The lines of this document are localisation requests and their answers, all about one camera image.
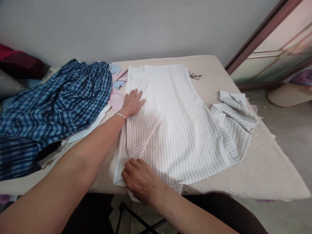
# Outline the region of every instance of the plaid shirt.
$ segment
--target plaid shirt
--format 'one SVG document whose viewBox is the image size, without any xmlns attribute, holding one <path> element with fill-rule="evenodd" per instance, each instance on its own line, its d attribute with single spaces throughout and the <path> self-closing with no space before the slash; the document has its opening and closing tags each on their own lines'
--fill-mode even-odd
<svg viewBox="0 0 312 234">
<path fill-rule="evenodd" d="M 111 94 L 109 68 L 73 59 L 46 83 L 14 96 L 0 115 L 0 181 L 40 170 L 39 151 L 95 120 Z"/>
</svg>

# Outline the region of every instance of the wrist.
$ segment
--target wrist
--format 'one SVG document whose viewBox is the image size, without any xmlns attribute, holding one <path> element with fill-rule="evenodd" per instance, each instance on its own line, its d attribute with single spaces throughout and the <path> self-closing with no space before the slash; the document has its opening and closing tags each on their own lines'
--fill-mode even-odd
<svg viewBox="0 0 312 234">
<path fill-rule="evenodd" d="M 126 117 L 126 119 L 128 119 L 128 117 L 130 116 L 130 113 L 125 109 L 119 110 L 118 113 L 124 115 Z"/>
<path fill-rule="evenodd" d="M 171 188 L 167 186 L 165 183 L 161 183 L 156 192 L 154 193 L 150 205 L 154 207 L 156 210 L 160 210 L 161 206 L 165 205 L 167 194 Z"/>
</svg>

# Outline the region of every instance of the beige tablecloth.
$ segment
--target beige tablecloth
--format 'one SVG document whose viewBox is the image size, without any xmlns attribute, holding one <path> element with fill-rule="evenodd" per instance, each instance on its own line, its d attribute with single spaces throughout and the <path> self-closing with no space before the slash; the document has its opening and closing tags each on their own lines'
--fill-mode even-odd
<svg viewBox="0 0 312 234">
<path fill-rule="evenodd" d="M 224 90 L 230 93 L 240 91 L 233 83 L 221 63 L 215 56 L 189 56 L 181 58 L 146 59 L 137 61 L 117 62 L 122 70 L 129 65 L 166 65 L 183 64 L 201 79 L 192 79 L 196 91 L 209 107 L 213 103 L 220 103 L 218 92 Z M 113 110 L 107 112 L 102 123 L 114 114 Z M 293 164 L 289 161 L 274 136 L 260 120 L 259 125 L 251 134 L 252 141 L 245 159 L 220 173 L 183 187 L 183 194 L 203 194 L 209 191 L 223 191 L 239 197 L 272 200 L 302 199 L 311 196 L 308 188 L 298 174 Z M 76 142 L 70 144 L 51 164 L 45 169 L 32 175 L 0 182 L 0 194 L 24 194 L 39 182 L 52 168 L 56 161 Z M 126 194 L 124 187 L 113 185 L 119 137 L 105 159 L 100 173 L 92 185 L 90 192 Z"/>
</svg>

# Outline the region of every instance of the chair leg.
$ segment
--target chair leg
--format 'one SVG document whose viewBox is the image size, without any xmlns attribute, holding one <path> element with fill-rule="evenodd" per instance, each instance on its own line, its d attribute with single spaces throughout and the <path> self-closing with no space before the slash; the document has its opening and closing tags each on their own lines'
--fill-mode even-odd
<svg viewBox="0 0 312 234">
<path fill-rule="evenodd" d="M 120 227 L 120 223 L 121 223 L 121 218 L 123 216 L 123 212 L 124 212 L 124 207 L 125 207 L 125 204 L 124 203 L 121 203 L 120 206 L 119 206 L 119 218 L 118 218 L 118 223 L 117 223 L 117 227 L 116 227 L 116 233 L 115 234 L 118 234 L 119 232 L 119 227 Z"/>
<path fill-rule="evenodd" d="M 120 215 L 119 215 L 118 224 L 116 228 L 116 234 L 118 234 L 121 217 L 122 217 L 122 213 L 124 210 L 128 211 L 130 215 L 132 215 L 137 221 L 139 221 L 146 228 L 146 230 L 144 230 L 145 232 L 147 231 L 146 233 L 151 232 L 152 234 L 159 234 L 158 232 L 154 230 L 154 228 L 159 227 L 160 225 L 166 222 L 166 220 L 161 220 L 158 223 L 154 224 L 153 227 L 151 227 L 143 219 L 141 219 L 136 213 L 134 213 L 131 209 L 129 209 L 124 203 L 121 203 L 119 206 Z"/>
<path fill-rule="evenodd" d="M 159 221 L 159 222 L 155 223 L 154 225 L 152 225 L 151 228 L 156 229 L 159 226 L 165 224 L 166 222 L 167 222 L 166 219 L 162 219 L 161 221 Z M 148 233 L 150 233 L 150 231 L 145 229 L 144 231 L 140 232 L 139 234 L 148 234 Z"/>
</svg>

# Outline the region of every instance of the silver bracelet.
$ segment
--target silver bracelet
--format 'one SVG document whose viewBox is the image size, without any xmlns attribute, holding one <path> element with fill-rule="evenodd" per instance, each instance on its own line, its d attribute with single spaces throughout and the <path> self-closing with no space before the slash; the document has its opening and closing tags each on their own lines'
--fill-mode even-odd
<svg viewBox="0 0 312 234">
<path fill-rule="evenodd" d="M 125 120 L 125 121 L 127 121 L 127 118 L 126 118 L 123 114 L 121 114 L 121 113 L 116 113 L 115 115 L 120 115 L 120 116 L 124 117 L 124 120 Z"/>
</svg>

